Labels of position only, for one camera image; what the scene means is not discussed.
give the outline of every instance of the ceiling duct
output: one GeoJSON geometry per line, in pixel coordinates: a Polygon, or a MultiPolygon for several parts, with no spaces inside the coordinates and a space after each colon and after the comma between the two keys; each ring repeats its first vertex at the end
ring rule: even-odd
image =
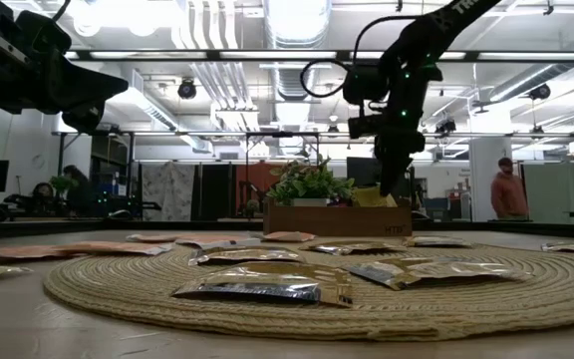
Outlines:
{"type": "MultiPolygon", "coordinates": [[[[282,50],[322,48],[329,29],[331,8],[331,0],[264,0],[268,47],[282,50]]],[[[281,125],[300,125],[304,128],[307,123],[311,104],[289,103],[307,99],[307,93],[300,85],[300,72],[300,69],[281,69],[278,66],[272,70],[276,99],[287,102],[275,105],[276,117],[281,125]]],[[[311,70],[305,76],[305,83],[310,89],[316,82],[316,75],[316,70],[311,70]]],[[[283,142],[290,142],[290,146],[293,146],[293,140],[281,141],[281,146],[283,142]]]]}
{"type": "MultiPolygon", "coordinates": [[[[564,50],[574,51],[574,42],[564,50]]],[[[489,94],[490,103],[499,103],[524,94],[568,71],[574,64],[533,65],[528,70],[495,87],[489,94]]]]}

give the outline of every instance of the woven jute rug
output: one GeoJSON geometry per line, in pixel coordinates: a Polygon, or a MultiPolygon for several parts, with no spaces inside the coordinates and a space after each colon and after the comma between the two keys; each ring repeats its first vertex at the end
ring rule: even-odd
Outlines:
{"type": "MultiPolygon", "coordinates": [[[[313,241],[337,240],[327,238],[313,241]]],[[[292,249],[301,244],[282,245],[292,249]]],[[[532,272],[526,280],[446,280],[393,291],[351,276],[353,308],[170,297],[183,281],[223,266],[187,266],[192,249],[155,257],[89,256],[55,267],[45,288],[73,306],[126,320],[191,330],[309,340],[430,341],[574,324],[574,254],[476,245],[410,248],[395,255],[299,251],[310,263],[342,266],[400,256],[451,256],[532,272]]]]}

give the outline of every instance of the ceiling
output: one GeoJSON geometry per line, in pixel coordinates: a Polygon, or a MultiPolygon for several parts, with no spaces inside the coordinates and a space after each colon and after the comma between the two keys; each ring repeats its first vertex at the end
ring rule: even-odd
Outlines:
{"type": "MultiPolygon", "coordinates": [[[[85,0],[73,0],[83,3],[85,0]]],[[[118,2],[120,0],[97,0],[98,2],[118,2]]],[[[121,24],[102,27],[94,36],[82,36],[75,28],[77,14],[69,11],[59,21],[59,24],[73,38],[73,48],[95,50],[121,50],[121,49],[175,49],[171,39],[170,26],[175,24],[173,13],[177,9],[175,0],[121,0],[123,4],[116,7],[116,14],[111,18],[123,19],[130,22],[130,16],[137,16],[143,22],[156,26],[155,31],[148,36],[137,36],[128,27],[121,24]],[[139,9],[126,10],[135,6],[139,9]]],[[[304,3],[303,0],[269,0],[292,1],[294,7],[304,3]]],[[[48,16],[54,14],[62,0],[32,1],[17,0],[3,1],[15,10],[30,10],[44,13],[48,16]]],[[[453,42],[451,50],[522,50],[522,51],[574,51],[574,0],[552,1],[555,10],[549,16],[544,16],[546,1],[537,0],[505,0],[484,17],[475,21],[466,28],[453,42]]],[[[195,15],[196,2],[189,1],[192,16],[189,16],[192,35],[196,35],[195,15]]],[[[224,42],[224,2],[204,1],[206,16],[203,21],[204,36],[209,33],[209,5],[218,4],[218,20],[220,24],[221,41],[224,42]]],[[[435,10],[445,4],[444,0],[405,0],[403,11],[396,13],[396,1],[380,0],[332,0],[332,11],[327,28],[327,36],[321,49],[348,50],[354,46],[355,39],[360,30],[369,22],[387,15],[419,15],[435,10]]],[[[266,41],[266,30],[263,2],[261,0],[233,1],[235,8],[235,38],[241,49],[270,48],[266,41]]],[[[380,24],[371,29],[363,38],[361,49],[384,50],[398,38],[401,30],[409,21],[395,21],[380,24]]],[[[294,12],[294,28],[303,27],[299,23],[298,10],[294,12]]],[[[207,39],[208,48],[214,43],[207,39]]],[[[275,104],[277,100],[276,89],[272,85],[272,70],[266,70],[272,64],[244,62],[242,71],[246,79],[247,88],[253,105],[258,110],[259,125],[280,125],[276,118],[275,104]]],[[[123,73],[137,70],[144,79],[144,91],[155,99],[164,110],[174,116],[182,128],[187,130],[214,130],[213,121],[210,120],[212,99],[209,97],[199,80],[196,97],[192,100],[182,100],[176,90],[183,77],[194,77],[195,74],[188,63],[182,62],[125,62],[120,63],[123,73]]],[[[444,80],[440,83],[431,83],[425,102],[424,118],[422,124],[433,132],[435,123],[443,114],[436,114],[438,110],[447,110],[447,115],[454,118],[459,131],[468,128],[471,116],[475,116],[475,109],[468,107],[466,99],[456,96],[468,95],[470,100],[485,99],[493,88],[529,70],[531,64],[506,63],[442,63],[438,64],[442,70],[444,80]]],[[[330,86],[336,87],[345,76],[341,68],[331,67],[318,70],[318,79],[313,90],[326,92],[330,86]]],[[[513,98],[502,104],[490,106],[501,107],[510,113],[512,130],[527,132],[533,123],[546,123],[549,119],[563,119],[566,115],[574,114],[574,69],[547,82],[552,95],[548,100],[536,101],[513,98]]],[[[330,116],[338,117],[337,123],[344,124],[349,117],[358,115],[358,109],[348,106],[342,99],[342,92],[336,96],[311,101],[312,105],[306,115],[306,126],[301,129],[318,128],[326,130],[330,123],[330,116]]],[[[151,130],[150,118],[134,104],[125,101],[109,101],[109,112],[112,119],[119,122],[125,130],[148,131],[151,130]]],[[[573,132],[574,119],[561,123],[551,132],[573,132]]]]}

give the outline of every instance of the desk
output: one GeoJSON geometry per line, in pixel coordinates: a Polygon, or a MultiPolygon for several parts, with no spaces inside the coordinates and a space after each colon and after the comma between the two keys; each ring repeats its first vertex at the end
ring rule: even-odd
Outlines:
{"type": "MultiPolygon", "coordinates": [[[[113,230],[5,238],[0,239],[0,246],[121,241],[133,233],[113,230]]],[[[532,250],[539,250],[545,242],[567,240],[475,231],[438,234],[532,250]]],[[[371,343],[249,338],[130,323],[73,309],[47,297],[42,277],[57,263],[24,262],[19,265],[35,272],[0,277],[0,359],[574,359],[574,326],[444,342],[371,343]]]]}

